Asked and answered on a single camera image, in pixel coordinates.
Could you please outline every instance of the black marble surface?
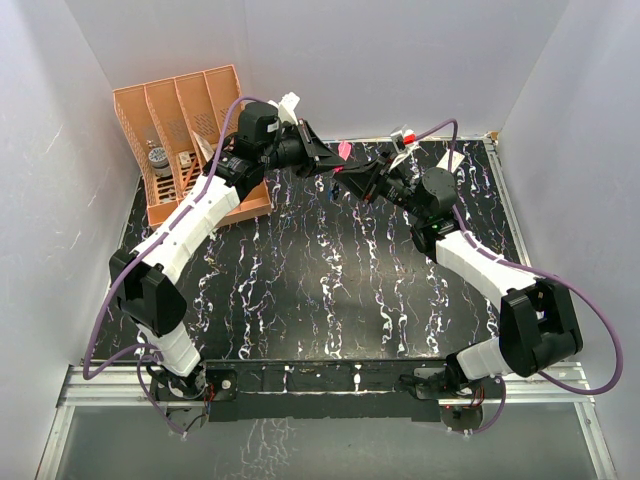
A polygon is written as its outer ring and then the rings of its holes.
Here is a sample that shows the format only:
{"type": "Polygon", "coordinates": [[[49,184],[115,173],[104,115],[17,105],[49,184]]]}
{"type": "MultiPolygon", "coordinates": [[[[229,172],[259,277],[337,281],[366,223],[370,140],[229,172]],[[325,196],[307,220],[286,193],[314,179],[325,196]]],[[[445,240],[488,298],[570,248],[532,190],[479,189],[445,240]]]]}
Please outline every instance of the black marble surface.
{"type": "MultiPolygon", "coordinates": [[[[351,160],[375,158],[384,143],[354,143],[351,160]]],[[[459,141],[459,208],[476,236],[517,260],[482,141],[459,141]]],[[[444,155],[422,142],[407,167],[420,175],[444,155]]],[[[267,178],[274,211],[219,229],[187,264],[178,288],[187,329],[207,359],[442,358],[496,333],[494,309],[456,274],[418,253],[409,219],[383,199],[358,202],[328,177],[291,171],[267,178]]],[[[147,227],[137,191],[123,244],[147,227]]],[[[144,340],[111,308],[94,359],[144,340]]]]}

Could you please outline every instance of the small bottle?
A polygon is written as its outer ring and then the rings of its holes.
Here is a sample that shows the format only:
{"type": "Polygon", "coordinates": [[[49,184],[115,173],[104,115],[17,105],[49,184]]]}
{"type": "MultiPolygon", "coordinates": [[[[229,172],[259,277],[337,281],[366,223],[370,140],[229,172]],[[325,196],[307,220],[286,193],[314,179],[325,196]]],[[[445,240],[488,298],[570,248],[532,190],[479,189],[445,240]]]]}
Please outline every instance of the small bottle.
{"type": "Polygon", "coordinates": [[[153,171],[158,177],[168,177],[171,175],[171,165],[169,165],[169,157],[164,148],[158,147],[153,140],[147,141],[149,147],[149,162],[153,167],[153,171]]]}

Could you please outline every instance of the enclosure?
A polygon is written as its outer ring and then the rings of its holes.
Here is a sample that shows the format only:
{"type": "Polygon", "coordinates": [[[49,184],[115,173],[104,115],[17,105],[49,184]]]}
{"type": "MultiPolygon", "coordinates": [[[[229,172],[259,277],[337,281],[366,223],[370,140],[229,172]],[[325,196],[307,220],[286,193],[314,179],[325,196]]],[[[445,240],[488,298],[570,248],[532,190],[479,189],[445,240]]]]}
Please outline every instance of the enclosure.
{"type": "MultiPolygon", "coordinates": [[[[334,478],[635,478],[635,2],[10,0],[0,13],[3,477],[320,478],[327,468],[334,478]],[[204,128],[202,115],[219,127],[226,112],[206,88],[207,72],[221,67],[237,74],[232,95],[298,94],[299,116],[332,148],[347,140],[350,161],[379,155],[398,125],[422,132],[455,117],[459,206],[471,228],[506,259],[576,283],[608,313],[626,360],[617,387],[594,399],[509,375],[501,419],[470,440],[440,423],[455,401],[414,411],[394,400],[366,407],[371,414],[346,406],[347,418],[310,419],[270,417],[265,400],[183,443],[165,436],[142,397],[135,355],[82,381],[109,258],[161,223],[150,198],[164,192],[177,204],[204,166],[193,138],[159,135],[193,161],[171,165],[171,193],[158,185],[145,194],[122,105],[168,95],[187,128],[204,128]],[[181,95],[191,84],[199,96],[181,95]],[[115,103],[114,91],[124,95],[115,103]]],[[[171,129],[153,115],[148,125],[171,129]]],[[[447,130],[426,139],[411,168],[435,166],[449,139],[447,130]]],[[[318,368],[324,380],[324,366],[360,362],[366,383],[368,368],[384,376],[441,364],[497,333],[487,300],[425,262],[390,203],[332,198],[326,178],[285,170],[265,185],[264,215],[220,228],[178,285],[207,360],[264,367],[273,375],[260,388],[295,390],[278,383],[291,366],[318,368]]],[[[613,347],[574,302],[584,350],[549,374],[599,387],[613,347]]],[[[139,340],[125,317],[110,309],[96,360],[139,340]]],[[[488,394],[485,419],[499,396],[488,394]]]]}

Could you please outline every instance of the white wall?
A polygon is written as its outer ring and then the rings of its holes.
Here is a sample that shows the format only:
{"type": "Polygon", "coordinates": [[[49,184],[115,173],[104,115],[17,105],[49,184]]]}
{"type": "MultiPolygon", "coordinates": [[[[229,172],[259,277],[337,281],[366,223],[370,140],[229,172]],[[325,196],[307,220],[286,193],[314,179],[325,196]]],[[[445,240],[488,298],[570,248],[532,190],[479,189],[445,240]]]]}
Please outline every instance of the white wall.
{"type": "Polygon", "coordinates": [[[351,138],[450,116],[466,134],[499,129],[567,2],[67,4],[114,88],[235,63],[245,93],[293,90],[319,135],[351,138]]]}
{"type": "MultiPolygon", "coordinates": [[[[500,155],[533,263],[575,281],[622,337],[625,371],[597,412],[623,479],[638,478],[640,4],[572,1],[500,134],[500,155]]],[[[591,386],[613,348],[585,312],[591,386]]]]}
{"type": "Polygon", "coordinates": [[[137,167],[62,0],[0,2],[0,477],[33,478],[137,167]]]}

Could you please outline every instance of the pink object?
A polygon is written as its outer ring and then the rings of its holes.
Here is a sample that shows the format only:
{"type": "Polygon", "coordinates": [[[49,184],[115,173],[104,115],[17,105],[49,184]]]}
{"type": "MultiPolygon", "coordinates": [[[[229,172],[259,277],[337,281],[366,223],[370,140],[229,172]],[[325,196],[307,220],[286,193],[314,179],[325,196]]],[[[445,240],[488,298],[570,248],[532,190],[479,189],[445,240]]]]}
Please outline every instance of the pink object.
{"type": "Polygon", "coordinates": [[[349,142],[342,141],[340,145],[338,145],[338,155],[342,157],[343,160],[349,158],[351,154],[351,144],[349,142]]]}

